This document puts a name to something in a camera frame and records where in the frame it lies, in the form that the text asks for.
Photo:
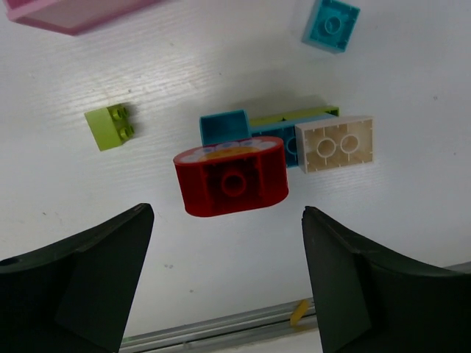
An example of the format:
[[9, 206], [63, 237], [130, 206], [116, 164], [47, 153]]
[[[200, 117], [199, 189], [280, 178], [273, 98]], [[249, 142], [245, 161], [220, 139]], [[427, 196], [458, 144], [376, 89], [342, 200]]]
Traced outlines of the teal long lego brick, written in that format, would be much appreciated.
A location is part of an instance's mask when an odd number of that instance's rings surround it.
[[297, 142], [295, 134], [295, 125], [305, 122], [318, 121], [326, 118], [335, 118], [332, 114], [321, 114], [306, 118], [295, 118], [284, 120], [281, 122], [265, 124], [262, 126], [252, 127], [251, 134], [253, 138], [260, 136], [272, 136], [283, 140], [286, 167], [293, 168], [298, 166]]

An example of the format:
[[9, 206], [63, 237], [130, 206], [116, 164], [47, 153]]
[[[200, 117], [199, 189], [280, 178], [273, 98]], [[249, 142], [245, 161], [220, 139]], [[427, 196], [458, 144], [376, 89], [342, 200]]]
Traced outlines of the teal curved lego brick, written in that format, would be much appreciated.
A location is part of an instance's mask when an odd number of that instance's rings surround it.
[[249, 119], [244, 110], [202, 116], [199, 129], [203, 146], [251, 137]]

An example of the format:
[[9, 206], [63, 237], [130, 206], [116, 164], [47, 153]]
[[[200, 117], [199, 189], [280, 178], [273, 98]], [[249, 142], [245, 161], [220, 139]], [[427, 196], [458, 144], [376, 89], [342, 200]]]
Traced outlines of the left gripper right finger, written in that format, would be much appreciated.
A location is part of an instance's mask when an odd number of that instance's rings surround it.
[[302, 234], [324, 352], [470, 350], [469, 263], [422, 263], [315, 207]]

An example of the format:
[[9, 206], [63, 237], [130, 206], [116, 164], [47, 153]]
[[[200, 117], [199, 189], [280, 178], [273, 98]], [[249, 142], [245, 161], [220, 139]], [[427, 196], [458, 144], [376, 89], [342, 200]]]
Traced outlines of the cream lego brick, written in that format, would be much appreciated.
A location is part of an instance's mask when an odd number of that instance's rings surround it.
[[367, 115], [326, 118], [296, 124], [298, 166], [306, 174], [371, 163], [374, 118]]

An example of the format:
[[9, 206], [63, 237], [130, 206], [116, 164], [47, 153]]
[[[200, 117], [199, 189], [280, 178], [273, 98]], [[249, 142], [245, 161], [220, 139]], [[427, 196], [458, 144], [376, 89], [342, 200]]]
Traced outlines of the long green lego brick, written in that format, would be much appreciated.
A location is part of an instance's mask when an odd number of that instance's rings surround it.
[[276, 124], [282, 121], [290, 121], [300, 118], [310, 118], [320, 115], [333, 115], [339, 116], [340, 108], [337, 106], [321, 106], [321, 107], [312, 107], [307, 109], [295, 110], [285, 113], [277, 113], [274, 115], [267, 115], [258, 118], [249, 119], [249, 125], [252, 127], [263, 126], [267, 124]]

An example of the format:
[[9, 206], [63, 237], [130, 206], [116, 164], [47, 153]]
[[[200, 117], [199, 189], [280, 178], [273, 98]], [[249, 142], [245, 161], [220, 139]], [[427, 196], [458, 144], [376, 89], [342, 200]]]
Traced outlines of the small green lego brick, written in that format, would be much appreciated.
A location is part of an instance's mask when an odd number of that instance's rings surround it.
[[91, 110], [84, 116], [100, 151], [121, 146], [135, 134], [123, 104]]

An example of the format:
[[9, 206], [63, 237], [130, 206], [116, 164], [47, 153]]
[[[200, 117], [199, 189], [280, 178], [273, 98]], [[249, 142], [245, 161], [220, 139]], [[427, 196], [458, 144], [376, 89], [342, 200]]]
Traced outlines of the small teal square lego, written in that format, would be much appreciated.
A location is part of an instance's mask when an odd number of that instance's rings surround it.
[[315, 1], [301, 42], [333, 54], [345, 52], [360, 12], [342, 1]]

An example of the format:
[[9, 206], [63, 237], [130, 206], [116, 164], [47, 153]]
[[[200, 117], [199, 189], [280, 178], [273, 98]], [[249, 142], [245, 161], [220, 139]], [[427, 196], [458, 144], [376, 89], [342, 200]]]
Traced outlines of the red rounded lego brick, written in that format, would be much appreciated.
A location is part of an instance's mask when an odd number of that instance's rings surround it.
[[285, 148], [278, 137], [202, 146], [173, 162], [185, 211], [196, 217], [270, 207], [288, 196]]

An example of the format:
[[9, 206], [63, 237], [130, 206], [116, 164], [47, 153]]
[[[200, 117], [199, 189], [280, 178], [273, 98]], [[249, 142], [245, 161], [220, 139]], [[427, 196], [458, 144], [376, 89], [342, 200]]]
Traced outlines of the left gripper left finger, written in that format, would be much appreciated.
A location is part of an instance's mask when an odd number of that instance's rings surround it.
[[43, 248], [1, 261], [2, 352], [117, 352], [149, 246], [141, 203]]

